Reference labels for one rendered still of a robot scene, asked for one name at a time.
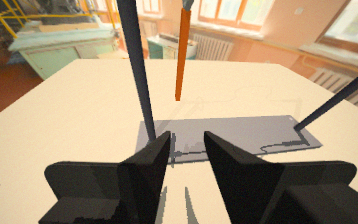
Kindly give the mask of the grey and green bent wire on two posts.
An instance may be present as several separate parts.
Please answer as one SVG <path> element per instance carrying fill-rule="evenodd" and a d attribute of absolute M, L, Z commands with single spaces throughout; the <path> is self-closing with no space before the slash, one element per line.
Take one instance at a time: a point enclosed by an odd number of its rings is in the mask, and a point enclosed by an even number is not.
<path fill-rule="evenodd" d="M 153 120 L 136 0 L 116 0 L 116 4 L 144 118 L 139 124 L 135 153 L 165 131 L 171 131 L 168 164 L 209 160 L 205 131 L 255 156 L 315 149 L 323 145 L 305 127 L 358 90 L 357 77 L 302 122 L 291 115 Z"/>

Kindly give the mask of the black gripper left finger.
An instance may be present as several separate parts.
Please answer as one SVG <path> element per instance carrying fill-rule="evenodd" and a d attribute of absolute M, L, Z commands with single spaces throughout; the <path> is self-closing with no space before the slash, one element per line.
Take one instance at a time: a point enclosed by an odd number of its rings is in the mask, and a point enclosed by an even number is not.
<path fill-rule="evenodd" d="M 59 161 L 46 167 L 44 177 L 57 200 L 121 200 L 130 224 L 155 224 L 170 143 L 171 131 L 165 131 L 121 162 Z"/>

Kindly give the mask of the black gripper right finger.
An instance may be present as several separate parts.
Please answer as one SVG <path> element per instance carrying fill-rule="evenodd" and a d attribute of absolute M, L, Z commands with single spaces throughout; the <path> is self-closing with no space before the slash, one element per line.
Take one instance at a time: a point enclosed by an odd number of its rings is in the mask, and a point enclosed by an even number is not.
<path fill-rule="evenodd" d="M 287 187 L 349 185 L 357 173 L 341 160 L 270 162 L 210 131 L 204 144 L 231 224 L 267 224 Z"/>

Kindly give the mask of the white ring with orange handle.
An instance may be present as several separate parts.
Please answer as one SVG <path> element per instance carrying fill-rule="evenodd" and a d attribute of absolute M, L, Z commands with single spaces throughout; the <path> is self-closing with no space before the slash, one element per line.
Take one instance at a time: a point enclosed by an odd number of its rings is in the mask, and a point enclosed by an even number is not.
<path fill-rule="evenodd" d="M 182 82 L 184 75 L 184 67 L 186 60 L 187 44 L 192 15 L 192 4 L 194 0 L 182 0 L 183 8 L 181 8 L 180 34 L 179 34 L 179 48 L 177 61 L 177 75 L 176 75 L 176 89 L 175 100 L 180 101 Z"/>

